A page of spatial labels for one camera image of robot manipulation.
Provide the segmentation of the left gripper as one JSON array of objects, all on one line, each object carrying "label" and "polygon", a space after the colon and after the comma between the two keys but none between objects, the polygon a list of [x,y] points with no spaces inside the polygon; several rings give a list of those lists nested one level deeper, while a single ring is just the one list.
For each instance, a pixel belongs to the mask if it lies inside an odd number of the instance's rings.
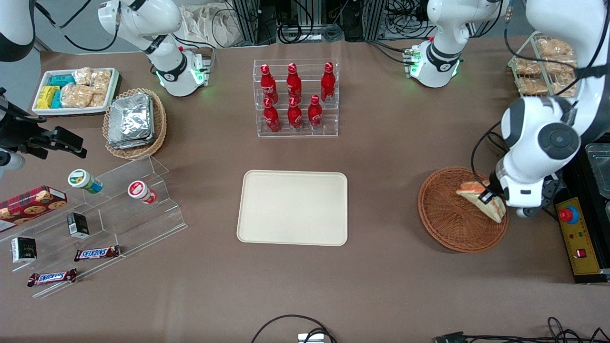
[{"label": "left gripper", "polygon": [[549,166],[533,164],[529,167],[516,164],[497,164],[490,178],[490,189],[484,189],[478,200],[487,205],[497,195],[503,196],[508,206],[536,208],[542,204],[543,178],[549,175]]}]

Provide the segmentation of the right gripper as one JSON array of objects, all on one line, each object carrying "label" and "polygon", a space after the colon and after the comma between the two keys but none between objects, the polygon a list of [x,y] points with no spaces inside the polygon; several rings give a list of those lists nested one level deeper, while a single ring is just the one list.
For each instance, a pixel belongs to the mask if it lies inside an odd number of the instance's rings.
[{"label": "right gripper", "polygon": [[[41,137],[45,132],[40,123],[47,119],[39,115],[30,115],[15,104],[9,102],[5,96],[6,89],[0,89],[0,145],[2,149],[10,152],[30,154],[39,159],[47,159],[48,150],[31,142],[32,138]],[[78,158],[85,159],[87,149],[83,147],[84,139],[63,127],[55,127],[47,132],[48,149],[65,151]]]}]

